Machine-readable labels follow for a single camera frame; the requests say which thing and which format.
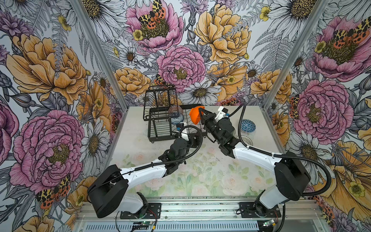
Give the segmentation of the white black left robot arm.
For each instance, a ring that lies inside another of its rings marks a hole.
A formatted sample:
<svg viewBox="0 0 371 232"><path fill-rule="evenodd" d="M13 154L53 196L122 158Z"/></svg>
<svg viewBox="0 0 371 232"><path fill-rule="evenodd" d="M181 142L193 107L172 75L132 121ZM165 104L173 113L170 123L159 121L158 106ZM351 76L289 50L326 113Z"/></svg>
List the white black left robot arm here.
<svg viewBox="0 0 371 232"><path fill-rule="evenodd" d="M118 168L108 166L88 188L88 201L98 218L104 218L115 210L143 214L149 208L145 197L128 191L153 179L167 177L178 170L179 165L195 155L201 148L203 137L189 135L177 138L158 159L143 166Z"/></svg>

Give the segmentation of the red patterned ceramic bowl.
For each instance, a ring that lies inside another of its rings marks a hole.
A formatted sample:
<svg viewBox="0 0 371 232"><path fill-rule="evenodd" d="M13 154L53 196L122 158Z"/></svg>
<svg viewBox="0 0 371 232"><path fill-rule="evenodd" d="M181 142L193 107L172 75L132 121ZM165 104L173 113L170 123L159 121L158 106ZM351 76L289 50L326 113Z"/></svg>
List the red patterned ceramic bowl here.
<svg viewBox="0 0 371 232"><path fill-rule="evenodd" d="M168 113L169 113L169 114L172 114L172 113L183 114L183 113L184 113L184 110L183 110L182 107L179 106L179 105L172 105L172 106L170 106L170 108L169 108L169 110L168 110Z"/></svg>

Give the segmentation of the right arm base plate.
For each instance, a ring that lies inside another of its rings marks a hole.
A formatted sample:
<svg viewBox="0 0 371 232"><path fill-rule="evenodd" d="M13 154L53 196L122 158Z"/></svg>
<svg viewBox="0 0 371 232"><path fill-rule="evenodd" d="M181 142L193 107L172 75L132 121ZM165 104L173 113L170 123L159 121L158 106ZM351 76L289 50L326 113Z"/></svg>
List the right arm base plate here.
<svg viewBox="0 0 371 232"><path fill-rule="evenodd" d="M240 202L236 210L242 218L280 218L281 212L278 206L268 209L260 203Z"/></svg>

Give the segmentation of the orange plastic bowl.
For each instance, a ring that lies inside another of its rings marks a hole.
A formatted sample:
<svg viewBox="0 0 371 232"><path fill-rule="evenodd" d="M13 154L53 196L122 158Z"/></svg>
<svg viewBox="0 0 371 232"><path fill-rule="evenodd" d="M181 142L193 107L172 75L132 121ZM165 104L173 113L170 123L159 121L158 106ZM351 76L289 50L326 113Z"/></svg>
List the orange plastic bowl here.
<svg viewBox="0 0 371 232"><path fill-rule="evenodd" d="M205 107L204 106L196 106L196 107L193 107L190 112L189 112L189 116L190 116L190 119L192 121L192 123L194 125L198 125L200 120L201 120L201 113L200 113L200 109L204 109Z"/></svg>

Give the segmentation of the blue floral ceramic bowl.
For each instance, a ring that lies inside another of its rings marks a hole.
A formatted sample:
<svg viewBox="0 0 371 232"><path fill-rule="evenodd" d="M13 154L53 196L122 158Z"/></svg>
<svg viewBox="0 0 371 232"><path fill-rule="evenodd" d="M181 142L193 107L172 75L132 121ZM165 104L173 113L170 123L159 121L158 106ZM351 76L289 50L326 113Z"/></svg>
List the blue floral ceramic bowl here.
<svg viewBox="0 0 371 232"><path fill-rule="evenodd" d="M171 120L171 124L177 125L184 121L184 115L180 112L172 112L170 113L170 120Z"/></svg>

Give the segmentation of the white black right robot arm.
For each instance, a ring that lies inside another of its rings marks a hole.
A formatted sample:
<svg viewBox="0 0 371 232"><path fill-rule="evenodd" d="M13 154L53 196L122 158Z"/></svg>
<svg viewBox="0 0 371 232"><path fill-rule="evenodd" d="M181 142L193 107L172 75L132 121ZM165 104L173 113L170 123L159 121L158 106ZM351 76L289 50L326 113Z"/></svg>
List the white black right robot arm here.
<svg viewBox="0 0 371 232"><path fill-rule="evenodd" d="M212 113L200 109L200 122L212 142L218 143L220 151L228 157L248 161L274 174L275 186L264 190L257 199L244 210L258 218L269 216L269 212L276 209L279 204L288 201L297 201L303 196L316 196L326 192L332 183L329 170L325 165L311 159L298 157L291 152L286 154L268 152L244 143L242 136L233 135L233 127L226 110L221 108L219 113ZM307 161L322 169L326 176L325 185L316 191L305 192L311 177L302 162Z"/></svg>

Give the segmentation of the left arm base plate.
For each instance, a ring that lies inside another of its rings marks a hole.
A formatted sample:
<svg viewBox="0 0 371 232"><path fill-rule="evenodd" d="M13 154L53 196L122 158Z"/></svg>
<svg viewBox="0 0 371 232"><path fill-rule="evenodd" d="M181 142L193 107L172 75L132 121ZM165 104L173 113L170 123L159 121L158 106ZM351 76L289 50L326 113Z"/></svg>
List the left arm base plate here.
<svg viewBox="0 0 371 232"><path fill-rule="evenodd" d="M147 206L143 206L137 213L130 213L127 211L121 211L120 219L160 219L161 215L161 203L149 203Z"/></svg>

